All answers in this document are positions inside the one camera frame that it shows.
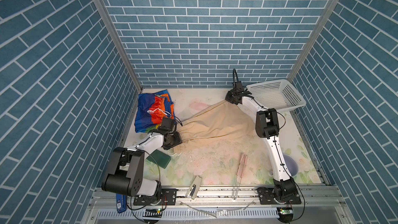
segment white cable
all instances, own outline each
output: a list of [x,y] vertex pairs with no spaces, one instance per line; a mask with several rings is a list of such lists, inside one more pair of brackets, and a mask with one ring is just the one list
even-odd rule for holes
[[154,110],[148,110],[147,113],[149,113],[149,114],[155,113],[156,110],[161,111],[161,112],[162,112],[164,115],[166,115],[166,116],[172,116],[171,113],[169,113],[169,112],[167,112],[167,111],[163,111],[163,110],[160,109],[160,108],[156,108],[156,109],[154,109]]
[[247,204],[246,207],[240,207],[240,208],[226,208],[226,209],[220,209],[217,210],[217,216],[224,216],[227,215],[229,211],[234,211],[234,210],[246,210],[251,204],[253,204],[254,201],[251,203]]
[[209,211],[206,211],[206,210],[201,210],[201,209],[197,209],[197,208],[191,207],[191,206],[189,206],[188,204],[186,204],[186,203],[184,203],[184,202],[181,202],[181,201],[180,201],[180,203],[184,204],[185,206],[188,206],[188,207],[192,208],[193,210],[196,210],[196,211],[198,211],[198,212],[202,212],[202,213],[204,213],[204,214],[208,214],[208,215],[210,215],[210,216],[212,216],[212,217],[214,217],[214,218],[217,218],[217,214],[214,214],[214,213],[209,212]]

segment aluminum frame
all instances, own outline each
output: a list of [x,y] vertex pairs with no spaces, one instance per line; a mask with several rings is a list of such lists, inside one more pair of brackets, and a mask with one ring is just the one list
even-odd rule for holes
[[122,132],[122,135],[120,137],[119,143],[117,144],[118,147],[124,147],[127,135],[129,134],[132,122],[134,121],[135,113],[137,112],[137,107],[138,107],[138,95],[137,95],[136,99],[134,100],[134,103],[130,110],[129,118],[127,119],[127,122],[126,122],[125,127]]
[[318,157],[316,156],[316,154],[314,152],[314,149],[311,146],[310,141],[308,140],[308,136],[305,133],[304,128],[301,125],[301,122],[300,122],[300,119],[299,119],[297,113],[295,111],[291,111],[290,114],[291,114],[291,116],[293,118],[293,121],[296,124],[298,132],[300,133],[300,136],[301,136],[301,139],[302,139],[302,141],[304,143],[304,146],[306,147],[306,149],[308,151],[308,154],[310,155],[311,161],[314,164],[315,169],[320,174],[321,181],[323,180],[325,185],[331,185],[328,177],[326,176],[326,173],[325,173],[323,167],[321,166],[321,163],[318,160]]
[[142,92],[142,86],[140,84],[140,81],[138,80],[137,75],[135,74],[132,65],[130,63],[129,57],[127,56],[126,50],[124,49],[122,42],[119,38],[119,35],[117,34],[116,28],[113,25],[113,22],[111,20],[111,17],[109,16],[109,13],[105,7],[105,4],[103,3],[102,0],[93,0],[95,6],[97,7],[98,13],[105,24],[105,27],[107,28],[109,35],[117,49],[117,52],[119,53],[124,65],[127,68],[127,71],[130,74],[130,77],[132,79],[132,82],[134,85],[137,87],[138,92]]
[[326,22],[328,21],[330,15],[332,14],[338,2],[339,0],[328,0],[328,2],[326,3],[325,8],[321,13],[321,16],[316,22],[315,27],[311,32],[310,36],[308,37],[306,44],[301,50],[301,53],[296,60],[296,63],[293,65],[289,75],[287,76],[287,80],[289,82],[292,82],[296,74],[299,72],[301,65],[304,63],[305,59],[307,58],[308,53],[311,51],[312,47],[314,46],[316,39],[321,33],[323,27],[325,26]]
[[[238,192],[238,197],[234,200],[233,192],[234,186],[201,186],[197,197],[192,200],[190,197],[186,197],[186,192],[189,186],[163,186],[163,188],[176,188],[176,205],[168,206],[168,208],[186,208],[187,205],[194,208],[226,208],[226,207],[246,207],[249,203],[248,209],[258,207],[280,207],[281,205],[261,205],[256,192],[258,187],[273,187],[273,185],[247,185],[241,186]],[[344,221],[350,223],[347,212],[344,211],[346,204],[337,186],[326,186],[323,184],[299,184],[302,194],[304,195],[305,202],[302,201],[300,205],[294,205],[293,207],[302,207],[304,204],[309,207],[336,207],[336,212],[341,216]],[[94,195],[87,207],[87,211],[84,215],[82,223],[93,224],[96,221],[98,211],[101,209],[115,208],[116,196],[114,193],[102,191],[101,188],[97,188]]]

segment floral table surface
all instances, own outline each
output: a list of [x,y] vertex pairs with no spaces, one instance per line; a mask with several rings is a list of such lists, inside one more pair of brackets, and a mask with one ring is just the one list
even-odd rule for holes
[[[144,89],[145,93],[154,93],[159,89]],[[174,111],[182,121],[224,99],[228,89],[169,89],[174,102]],[[300,134],[289,112],[282,113],[286,125],[279,134],[282,152],[291,156],[298,165],[298,173],[293,176],[297,183],[321,183],[312,164]],[[132,124],[125,147],[134,144],[146,136],[135,133]],[[248,156],[241,185],[273,184],[272,167],[266,144],[256,135],[255,130],[235,140],[220,140],[209,146],[173,154],[168,166],[160,169],[162,185],[190,185],[195,176],[202,177],[202,185],[234,185],[241,153]],[[158,168],[145,160],[144,177],[156,180]]]

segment metal vent grille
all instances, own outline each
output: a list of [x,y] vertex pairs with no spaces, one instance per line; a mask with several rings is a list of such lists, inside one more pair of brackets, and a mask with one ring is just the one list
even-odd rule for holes
[[[273,207],[255,207],[248,208],[246,210],[232,210],[232,211],[220,211],[215,208],[199,208],[203,211],[208,211],[217,216],[217,218],[279,218],[277,209]],[[134,214],[138,218],[142,218],[145,215],[145,219],[158,219],[151,217],[155,213],[148,213],[145,209],[134,211]],[[131,214],[131,211],[125,211],[119,214],[114,209],[100,209],[97,214],[97,219],[135,219]],[[214,219],[214,217],[193,210],[191,208],[169,208],[163,212],[162,220],[203,220],[203,219]]]

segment blue brick wall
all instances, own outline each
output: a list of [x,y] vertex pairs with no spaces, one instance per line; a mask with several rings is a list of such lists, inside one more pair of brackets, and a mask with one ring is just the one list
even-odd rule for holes
[[293,84],[322,167],[356,222],[398,217],[398,0],[340,0]]
[[0,0],[0,223],[80,221],[136,95],[92,0]]
[[286,78],[327,0],[103,0],[145,87]]

